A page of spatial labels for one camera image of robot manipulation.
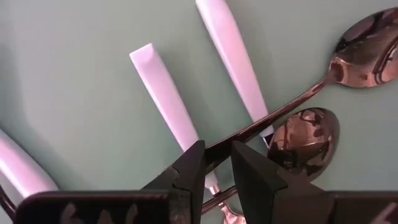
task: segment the shiny metal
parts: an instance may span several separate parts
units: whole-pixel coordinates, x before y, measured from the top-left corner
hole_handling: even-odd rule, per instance
[[[209,188],[210,193],[212,196],[217,196],[220,194],[221,189],[218,184],[212,186]],[[240,215],[234,211],[228,206],[227,203],[221,202],[217,204],[221,211],[224,213],[224,224],[246,224],[246,219],[244,218],[243,215]]]
[[[377,12],[359,21],[338,41],[328,71],[317,84],[275,112],[210,146],[206,152],[207,171],[229,157],[233,141],[249,141],[327,85],[339,83],[370,88],[395,79],[398,76],[397,45],[398,8]]]
[[[335,154],[340,125],[324,108],[308,108],[290,116],[271,141],[268,158],[293,174],[312,181]]]

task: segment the table surface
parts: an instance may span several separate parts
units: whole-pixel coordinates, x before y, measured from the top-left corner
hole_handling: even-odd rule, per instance
[[[228,1],[269,111],[324,75],[346,29],[396,4]],[[251,124],[194,0],[3,0],[1,129],[62,189],[141,188],[181,155],[129,58],[150,42],[206,145]],[[328,190],[398,188],[397,86],[331,86],[298,108],[327,108],[341,123],[335,158],[315,184]],[[259,138],[249,145],[265,153]],[[233,185],[230,161],[217,172],[222,188]],[[237,197],[230,202],[241,210]],[[221,223],[222,217],[216,209],[202,222]],[[3,212],[0,222],[9,222]]]

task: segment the spoon bowl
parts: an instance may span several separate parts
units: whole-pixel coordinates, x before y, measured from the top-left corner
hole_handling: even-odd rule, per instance
[[[353,88],[370,88],[398,77],[398,8],[370,15],[350,27],[331,57],[328,75]]]
[[[339,132],[333,112],[308,108],[290,116],[277,129],[267,156],[291,173],[312,181],[331,162]]]

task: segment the black holder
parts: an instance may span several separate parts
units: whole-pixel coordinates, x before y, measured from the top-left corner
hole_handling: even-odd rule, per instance
[[[241,142],[231,160],[248,224],[398,223],[398,192],[326,192],[292,175]],[[205,175],[211,164],[204,141],[143,189],[45,192],[25,199],[15,224],[199,224]]]

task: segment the silverware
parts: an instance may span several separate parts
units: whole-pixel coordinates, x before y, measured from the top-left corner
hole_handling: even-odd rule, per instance
[[[152,44],[134,51],[130,57],[156,107],[185,152],[199,140],[199,137],[161,57]],[[214,172],[206,176],[205,187],[213,196],[221,192]],[[225,215],[225,224],[246,223],[244,217],[232,211],[225,202],[218,206]]]
[[[207,31],[226,67],[239,96],[253,122],[268,115],[248,52],[225,0],[196,0]],[[269,126],[259,135],[269,147],[274,128]]]
[[[338,41],[326,75],[296,99],[254,124],[206,149],[207,171],[231,154],[233,141],[247,142],[325,86],[339,83],[352,88],[370,88],[398,76],[398,8],[377,12],[349,28]]]
[[[337,117],[324,108],[308,108],[290,116],[277,129],[268,158],[294,174],[318,177],[333,158],[340,134]],[[235,186],[203,204],[202,214],[236,194]]]

